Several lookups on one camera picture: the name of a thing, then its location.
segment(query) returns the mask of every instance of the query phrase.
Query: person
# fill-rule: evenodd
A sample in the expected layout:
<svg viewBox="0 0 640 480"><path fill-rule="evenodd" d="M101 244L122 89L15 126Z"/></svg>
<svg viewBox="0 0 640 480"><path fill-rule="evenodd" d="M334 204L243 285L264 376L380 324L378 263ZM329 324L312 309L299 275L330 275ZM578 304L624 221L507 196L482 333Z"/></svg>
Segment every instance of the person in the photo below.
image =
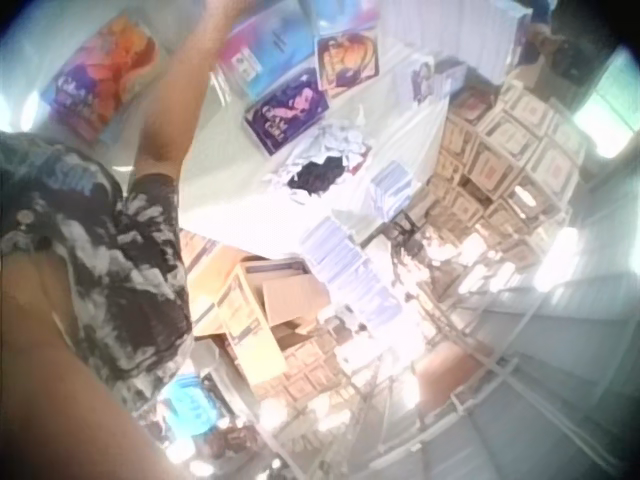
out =
<svg viewBox="0 0 640 480"><path fill-rule="evenodd" d="M180 476L132 413L193 343L177 185L211 67L250 4L206 0L154 86L125 198L82 153L1 134L3 478Z"/></svg>
<svg viewBox="0 0 640 480"><path fill-rule="evenodd" d="M551 14L555 2L529 0L531 24L527 29L519 66L534 65L542 55L552 72L576 86L585 85L595 70L595 59L584 46L555 35L551 30Z"/></svg>

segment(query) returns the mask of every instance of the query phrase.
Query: anime poster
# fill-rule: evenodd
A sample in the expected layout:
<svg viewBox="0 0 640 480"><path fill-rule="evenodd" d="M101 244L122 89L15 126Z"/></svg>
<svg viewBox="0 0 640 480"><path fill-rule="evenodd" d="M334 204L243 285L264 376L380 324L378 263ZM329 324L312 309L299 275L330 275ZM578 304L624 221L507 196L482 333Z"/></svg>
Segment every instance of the anime poster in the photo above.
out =
<svg viewBox="0 0 640 480"><path fill-rule="evenodd" d="M327 97L318 86L316 69L308 68L249 109L245 122L267 153L273 155L328 109Z"/></svg>
<svg viewBox="0 0 640 480"><path fill-rule="evenodd" d="M380 73L375 30L319 38L316 55L321 88L331 98Z"/></svg>
<svg viewBox="0 0 640 480"><path fill-rule="evenodd" d="M164 52L146 29L122 14L76 50L43 100L85 140L95 141L120 109L153 80Z"/></svg>

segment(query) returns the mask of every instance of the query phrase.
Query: box lid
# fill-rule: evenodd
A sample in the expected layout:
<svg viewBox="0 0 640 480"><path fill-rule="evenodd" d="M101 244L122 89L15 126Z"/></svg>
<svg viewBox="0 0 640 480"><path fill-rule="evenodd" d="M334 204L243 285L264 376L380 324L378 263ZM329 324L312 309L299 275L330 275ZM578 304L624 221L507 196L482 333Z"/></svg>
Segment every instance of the box lid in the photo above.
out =
<svg viewBox="0 0 640 480"><path fill-rule="evenodd" d="M315 317L331 304L327 288L313 275L279 278L263 284L269 324Z"/></svg>

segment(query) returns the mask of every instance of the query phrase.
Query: stack of paper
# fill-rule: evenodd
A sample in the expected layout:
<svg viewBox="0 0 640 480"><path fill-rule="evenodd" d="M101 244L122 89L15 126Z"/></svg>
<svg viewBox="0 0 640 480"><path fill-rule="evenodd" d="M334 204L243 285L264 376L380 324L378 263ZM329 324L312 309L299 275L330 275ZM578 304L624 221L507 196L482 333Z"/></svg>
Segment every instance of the stack of paper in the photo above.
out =
<svg viewBox="0 0 640 480"><path fill-rule="evenodd" d="M411 202L411 174L398 162L391 162L371 181L373 210L384 222L391 221Z"/></svg>
<svg viewBox="0 0 640 480"><path fill-rule="evenodd" d="M454 56L499 85L517 64L531 9L512 0L387 0L386 35Z"/></svg>
<svg viewBox="0 0 640 480"><path fill-rule="evenodd" d="M349 305L372 331L402 317L402 304L335 220L320 222L303 238L301 248L333 302Z"/></svg>

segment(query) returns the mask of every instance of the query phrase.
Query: white tablecloth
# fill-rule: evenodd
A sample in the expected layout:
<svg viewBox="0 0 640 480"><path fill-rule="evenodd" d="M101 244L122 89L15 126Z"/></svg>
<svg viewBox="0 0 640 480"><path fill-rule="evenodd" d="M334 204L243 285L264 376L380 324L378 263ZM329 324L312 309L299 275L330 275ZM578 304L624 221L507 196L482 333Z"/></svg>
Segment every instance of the white tablecloth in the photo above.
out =
<svg viewBox="0 0 640 480"><path fill-rule="evenodd" d="M33 4L0 51L6 66L0 72L0 95L8 106L12 117L8 120L14 130L19 130L27 97L42 90L85 38L131 5L152 7L146 14L152 30L161 33L161 41L170 47L179 44L194 21L193 5L173 0L113 0L104 5L87 5L83 0L40 0ZM181 180L182 227L274 258L296 253L300 236L329 214L347 226L357 241L364 240L380 224L368 214L371 178L396 160L417 182L427 180L435 167L447 110L446 101L412 111L399 109L393 68L411 52L390 38L380 39L380 50L381 76L334 101L327 115L351 120L363 115L364 132L374 144L372 157L358 175L334 187L322 201L304 207L291 202L286 194L268 193L268 185L263 182L286 160L291 147L272 158L266 156L242 126L246 102L232 100L214 116L220 104L211 89ZM64 129L47 122L47 113L40 102L36 123L41 124L41 131L83 148ZM134 110L128 117L117 145L89 151L112 168L123 185L128 180L126 170L135 158L142 112Z"/></svg>

